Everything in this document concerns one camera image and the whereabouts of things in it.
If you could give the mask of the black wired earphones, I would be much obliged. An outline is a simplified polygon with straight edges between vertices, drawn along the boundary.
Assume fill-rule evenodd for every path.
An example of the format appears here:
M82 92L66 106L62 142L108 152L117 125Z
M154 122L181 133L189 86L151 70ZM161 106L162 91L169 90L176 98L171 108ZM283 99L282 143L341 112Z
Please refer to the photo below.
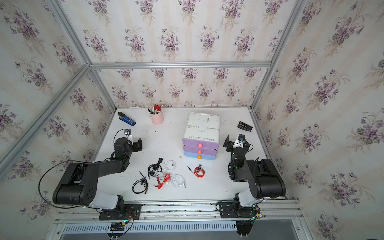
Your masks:
M149 188L149 182L147 177L144 176L143 173L139 172L141 175L141 179L136 180L132 185L132 192L136 195L139 194L147 194Z
M149 178L155 177L157 173L161 173L163 171L163 167L161 166L162 163L163 163L163 158L159 158L157 163L149 165L147 170L147 174Z

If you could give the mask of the purple top drawer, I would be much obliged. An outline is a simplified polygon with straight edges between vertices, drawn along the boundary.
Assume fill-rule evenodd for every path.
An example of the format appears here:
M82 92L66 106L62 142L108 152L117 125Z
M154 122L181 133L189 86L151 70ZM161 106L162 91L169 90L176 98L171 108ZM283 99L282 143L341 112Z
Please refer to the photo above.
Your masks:
M189 138L183 139L183 145L190 146L190 147L199 147L199 145L202 145L203 148L216 149L216 150L219 147L219 143L216 143L216 142L198 140L198 139L189 139Z

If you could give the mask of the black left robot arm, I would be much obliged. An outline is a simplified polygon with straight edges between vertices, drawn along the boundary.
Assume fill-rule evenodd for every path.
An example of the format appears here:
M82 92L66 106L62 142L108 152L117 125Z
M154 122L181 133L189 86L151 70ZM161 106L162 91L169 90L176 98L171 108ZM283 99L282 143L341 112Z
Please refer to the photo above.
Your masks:
M130 164L132 153L142 150L141 138L137 142L127 137L119 138L114 142L114 152L108 161L71 162L54 190L52 203L41 192L43 179L39 180L38 193L45 203L58 209L89 207L122 212L124 198L98 190L98 181L101 177L124 172Z

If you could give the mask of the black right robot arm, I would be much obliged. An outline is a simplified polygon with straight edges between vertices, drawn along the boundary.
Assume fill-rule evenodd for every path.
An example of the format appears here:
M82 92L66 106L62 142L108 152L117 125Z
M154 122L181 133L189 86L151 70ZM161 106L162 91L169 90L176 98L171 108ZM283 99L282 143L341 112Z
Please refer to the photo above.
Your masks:
M286 195L285 183L272 160L246 158L246 154L253 150L253 145L248 143L245 135L239 134L235 141L227 136L223 147L231 154L228 164L230 180L248 183L248 188L234 197L239 207L251 207L265 198L275 199Z

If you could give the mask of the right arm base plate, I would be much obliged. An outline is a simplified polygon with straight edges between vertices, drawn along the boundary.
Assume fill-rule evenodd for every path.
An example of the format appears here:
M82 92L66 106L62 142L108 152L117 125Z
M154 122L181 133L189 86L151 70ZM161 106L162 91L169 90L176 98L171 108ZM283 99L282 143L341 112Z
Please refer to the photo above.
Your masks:
M216 211L219 212L221 219L251 219L254 220L261 215L258 207L242 207L237 202L217 202Z

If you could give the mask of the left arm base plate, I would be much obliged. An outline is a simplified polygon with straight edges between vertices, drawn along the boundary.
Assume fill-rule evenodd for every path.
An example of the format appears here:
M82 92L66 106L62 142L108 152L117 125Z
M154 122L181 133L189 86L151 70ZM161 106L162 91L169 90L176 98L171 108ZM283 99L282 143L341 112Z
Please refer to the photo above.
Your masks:
M138 220L142 204L125 204L122 210L101 210L99 221L123 221L130 218Z

